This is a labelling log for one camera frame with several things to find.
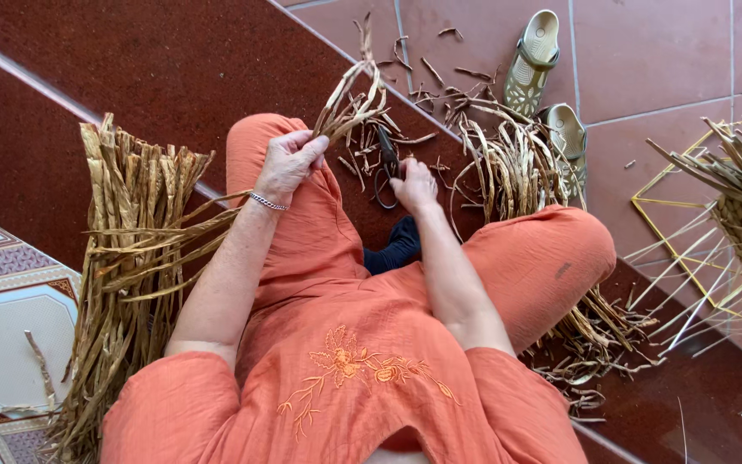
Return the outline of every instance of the orange shirt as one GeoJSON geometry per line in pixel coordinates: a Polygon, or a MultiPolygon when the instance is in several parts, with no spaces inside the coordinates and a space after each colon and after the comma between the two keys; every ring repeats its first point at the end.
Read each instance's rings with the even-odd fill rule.
{"type": "Polygon", "coordinates": [[[557,389],[506,353],[463,352],[409,300],[336,291],[270,320],[283,333],[242,391],[212,353],[131,377],[102,461],[360,463],[413,427],[432,462],[585,462],[557,389]]]}

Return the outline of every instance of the chain bracelet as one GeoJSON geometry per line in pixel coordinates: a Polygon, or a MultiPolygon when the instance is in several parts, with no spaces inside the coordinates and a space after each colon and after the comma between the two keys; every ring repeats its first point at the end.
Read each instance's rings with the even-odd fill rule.
{"type": "Polygon", "coordinates": [[[285,211],[285,210],[287,210],[287,209],[288,209],[288,206],[277,205],[276,203],[273,203],[272,201],[268,201],[268,200],[266,200],[265,198],[263,198],[263,197],[261,197],[261,196],[259,196],[259,195],[256,195],[256,194],[255,194],[255,193],[253,193],[253,192],[251,192],[251,193],[250,193],[249,195],[250,195],[250,196],[251,196],[251,197],[252,197],[252,198],[253,198],[254,200],[257,200],[258,202],[262,203],[263,205],[265,205],[265,206],[268,206],[268,207],[269,207],[269,208],[271,208],[272,210],[277,210],[277,211],[285,211]]]}

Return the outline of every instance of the tan sandal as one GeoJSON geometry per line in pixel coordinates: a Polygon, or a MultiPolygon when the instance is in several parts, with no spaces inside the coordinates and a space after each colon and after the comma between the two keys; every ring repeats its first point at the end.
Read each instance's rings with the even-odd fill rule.
{"type": "Polygon", "coordinates": [[[551,127],[551,144],[564,159],[557,161],[563,173],[563,184],[569,198],[577,197],[585,189],[587,178],[585,147],[588,135],[572,107],[565,103],[552,105],[540,111],[540,119],[551,127]]]}
{"type": "Polygon", "coordinates": [[[517,42],[503,95],[505,105],[523,116],[531,117],[537,111],[548,72],[560,59],[559,28],[557,15],[541,10],[531,16],[517,42]]]}

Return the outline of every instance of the embroidered flower design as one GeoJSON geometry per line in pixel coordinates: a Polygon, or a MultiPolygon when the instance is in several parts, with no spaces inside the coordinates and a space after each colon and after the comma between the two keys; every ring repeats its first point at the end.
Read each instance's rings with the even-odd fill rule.
{"type": "Polygon", "coordinates": [[[304,430],[304,420],[308,420],[309,426],[313,425],[313,413],[322,412],[320,409],[312,409],[312,403],[315,391],[317,397],[322,395],[326,377],[333,374],[336,388],[340,388],[345,383],[345,379],[358,378],[368,388],[368,392],[371,392],[371,388],[368,386],[368,377],[363,366],[374,371],[374,380],[377,383],[402,382],[405,384],[406,380],[413,375],[424,376],[437,385],[440,393],[453,400],[458,406],[462,406],[447,385],[438,381],[427,372],[428,364],[425,361],[415,362],[391,353],[368,354],[367,348],[362,348],[357,353],[356,334],[351,335],[345,346],[342,344],[344,338],[345,325],[341,325],[335,330],[328,330],[328,334],[325,336],[325,349],[327,351],[308,353],[314,364],[325,369],[325,374],[314,375],[303,379],[302,382],[308,385],[294,391],[276,409],[277,413],[283,415],[286,410],[294,409],[294,403],[298,406],[302,405],[299,414],[294,416],[294,438],[297,442],[299,441],[300,433],[304,437],[307,437],[304,430]]]}

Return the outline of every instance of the scissors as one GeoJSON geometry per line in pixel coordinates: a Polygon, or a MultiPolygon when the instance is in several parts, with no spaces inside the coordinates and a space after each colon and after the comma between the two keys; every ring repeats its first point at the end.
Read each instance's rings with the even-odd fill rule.
{"type": "Polygon", "coordinates": [[[377,169],[377,173],[374,174],[374,197],[377,199],[377,203],[379,203],[380,206],[387,210],[390,210],[397,206],[400,201],[394,200],[394,203],[392,203],[391,205],[386,205],[385,203],[383,203],[383,200],[381,200],[379,197],[379,189],[377,188],[377,185],[379,185],[379,183],[377,182],[377,180],[379,179],[379,174],[383,171],[385,171],[385,176],[388,177],[389,186],[391,185],[392,178],[401,178],[400,160],[397,158],[397,154],[394,153],[394,145],[391,144],[391,139],[388,138],[388,134],[382,127],[380,127],[377,131],[377,135],[379,137],[379,149],[382,156],[383,168],[377,169]]]}

